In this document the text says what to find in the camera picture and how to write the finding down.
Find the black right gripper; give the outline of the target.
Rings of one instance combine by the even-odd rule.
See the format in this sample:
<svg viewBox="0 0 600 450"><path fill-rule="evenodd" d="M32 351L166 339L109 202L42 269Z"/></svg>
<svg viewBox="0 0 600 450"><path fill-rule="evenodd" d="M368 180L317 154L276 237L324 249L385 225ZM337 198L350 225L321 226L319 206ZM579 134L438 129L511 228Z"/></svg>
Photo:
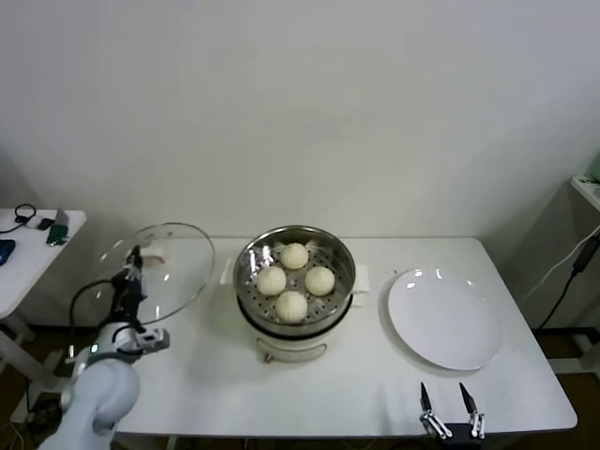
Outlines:
<svg viewBox="0 0 600 450"><path fill-rule="evenodd" d="M439 438L439 447L449 450L478 450L479 440L484 440L485 415L479 412L473 396L466 386L459 384L465 408L470 416L469 423L445 424L433 411L428 390L420 383L420 402L422 413L420 422L428 434Z"/></svg>

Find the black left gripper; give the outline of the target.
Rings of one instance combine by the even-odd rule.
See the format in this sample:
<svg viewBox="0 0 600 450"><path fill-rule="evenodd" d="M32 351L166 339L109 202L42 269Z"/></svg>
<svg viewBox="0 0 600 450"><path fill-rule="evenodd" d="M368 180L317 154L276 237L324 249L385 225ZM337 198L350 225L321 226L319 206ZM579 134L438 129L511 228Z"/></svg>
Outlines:
<svg viewBox="0 0 600 450"><path fill-rule="evenodd" d="M138 318L140 303L146 298L142 269L141 247L136 245L128 254L128 265L111 278L113 294L108 323L126 323L134 329L143 328Z"/></svg>

